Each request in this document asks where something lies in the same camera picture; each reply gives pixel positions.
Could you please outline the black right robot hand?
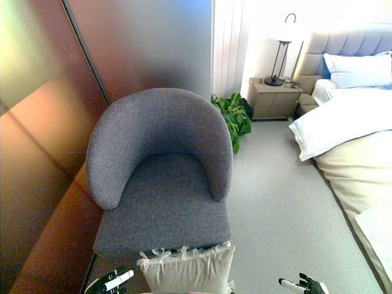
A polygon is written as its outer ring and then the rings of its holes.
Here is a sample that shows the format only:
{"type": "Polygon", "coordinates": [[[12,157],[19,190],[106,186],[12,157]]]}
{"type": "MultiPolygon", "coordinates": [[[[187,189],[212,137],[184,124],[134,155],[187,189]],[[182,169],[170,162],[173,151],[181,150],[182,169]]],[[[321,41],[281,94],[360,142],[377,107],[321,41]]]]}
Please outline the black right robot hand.
{"type": "Polygon", "coordinates": [[[325,283],[316,281],[304,273],[299,273],[299,277],[300,280],[298,283],[293,283],[284,278],[279,278],[278,283],[292,293],[329,294],[329,290],[325,283]]]}

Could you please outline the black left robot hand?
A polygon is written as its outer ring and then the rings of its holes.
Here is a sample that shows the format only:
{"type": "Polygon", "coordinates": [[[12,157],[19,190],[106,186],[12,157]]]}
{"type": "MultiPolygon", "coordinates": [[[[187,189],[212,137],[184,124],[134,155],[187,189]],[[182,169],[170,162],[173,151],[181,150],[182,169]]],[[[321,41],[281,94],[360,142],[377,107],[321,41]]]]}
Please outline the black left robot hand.
{"type": "Polygon", "coordinates": [[[120,266],[90,283],[85,293],[126,293],[125,284],[137,272],[136,268],[120,266]]]}

